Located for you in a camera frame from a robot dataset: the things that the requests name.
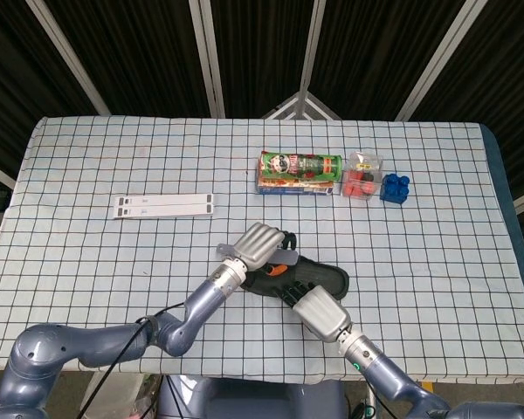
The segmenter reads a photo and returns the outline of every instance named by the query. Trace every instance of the blue toy block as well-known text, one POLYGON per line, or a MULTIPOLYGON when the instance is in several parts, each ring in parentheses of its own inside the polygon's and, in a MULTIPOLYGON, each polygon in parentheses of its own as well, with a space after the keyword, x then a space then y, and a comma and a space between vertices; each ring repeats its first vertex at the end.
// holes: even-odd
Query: blue toy block
POLYGON ((408 176, 398 176, 390 173, 383 178, 381 186, 381 199, 389 203, 403 203, 408 199, 410 193, 410 178, 408 176))

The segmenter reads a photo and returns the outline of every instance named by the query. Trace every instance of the table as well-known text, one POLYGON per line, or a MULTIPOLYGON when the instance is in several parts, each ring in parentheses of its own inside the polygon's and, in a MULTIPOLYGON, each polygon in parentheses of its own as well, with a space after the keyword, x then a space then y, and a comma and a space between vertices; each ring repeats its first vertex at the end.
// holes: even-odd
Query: table
MULTIPOLYGON (((463 123, 43 119, 0 232, 0 368, 29 325, 118 325, 184 300, 219 264, 217 244, 262 221, 296 232, 300 254, 349 273, 342 304, 413 378, 524 381, 524 254, 513 251, 523 242, 505 225, 508 202, 493 179, 508 195, 507 184, 501 166, 490 174, 500 156, 487 158, 485 133, 463 123), (339 187, 332 196, 259 196, 263 149, 376 153, 386 173, 410 177, 410 198, 367 203, 339 187), (112 219, 117 196, 207 192, 211 218, 112 219)), ((516 217, 508 220, 515 230, 516 217)), ((182 358, 152 347, 120 370, 361 378, 279 300, 242 291, 182 358)))

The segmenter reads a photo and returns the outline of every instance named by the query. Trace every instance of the clear packaging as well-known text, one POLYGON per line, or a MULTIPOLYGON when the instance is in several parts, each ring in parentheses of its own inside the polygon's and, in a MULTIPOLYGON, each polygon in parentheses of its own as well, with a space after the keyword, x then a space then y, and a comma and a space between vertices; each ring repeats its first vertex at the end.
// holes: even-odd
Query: clear packaging
POLYGON ((357 151, 346 162, 343 172, 341 194, 369 200, 383 182, 383 159, 357 151))
MULTIPOLYGON (((104 373, 95 373, 87 386, 86 395, 81 402, 81 407, 86 404, 87 399, 99 384, 104 373)), ((143 382, 143 374, 137 373, 111 373, 97 397, 84 414, 85 419, 111 419, 127 418, 132 414, 134 401, 140 391, 143 382)))

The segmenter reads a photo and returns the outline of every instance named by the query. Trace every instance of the red object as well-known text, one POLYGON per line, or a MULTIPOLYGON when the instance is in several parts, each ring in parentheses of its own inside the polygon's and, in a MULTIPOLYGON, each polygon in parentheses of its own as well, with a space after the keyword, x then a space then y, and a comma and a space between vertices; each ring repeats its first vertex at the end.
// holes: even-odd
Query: red object
POLYGON ((362 170, 348 170, 343 183, 343 195, 345 196, 370 196, 376 192, 373 182, 363 180, 365 172, 362 170))
POLYGON ((353 194, 353 185, 349 182, 343 184, 343 195, 351 196, 353 194))
POLYGON ((281 275, 285 271, 287 271, 287 265, 279 264, 277 266, 272 266, 272 270, 268 273, 268 275, 271 277, 277 277, 278 275, 281 275))
POLYGON ((364 182, 362 184, 362 191, 367 195, 373 195, 376 191, 376 185, 373 182, 364 182))

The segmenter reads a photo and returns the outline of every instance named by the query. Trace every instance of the blue table edge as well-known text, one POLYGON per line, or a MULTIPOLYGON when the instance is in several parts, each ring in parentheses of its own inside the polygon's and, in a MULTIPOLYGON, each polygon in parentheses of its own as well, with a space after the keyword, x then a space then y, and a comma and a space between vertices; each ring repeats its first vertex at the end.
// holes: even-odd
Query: blue table edge
POLYGON ((483 135, 487 164, 491 172, 491 178, 493 179, 495 193, 497 194, 500 210, 507 225, 514 254, 516 255, 516 262, 518 263, 518 269, 521 273, 522 283, 524 284, 524 236, 522 236, 521 225, 518 222, 513 197, 508 187, 507 173, 505 172, 503 159, 500 155, 499 143, 488 127, 483 124, 479 124, 479 127, 483 135))

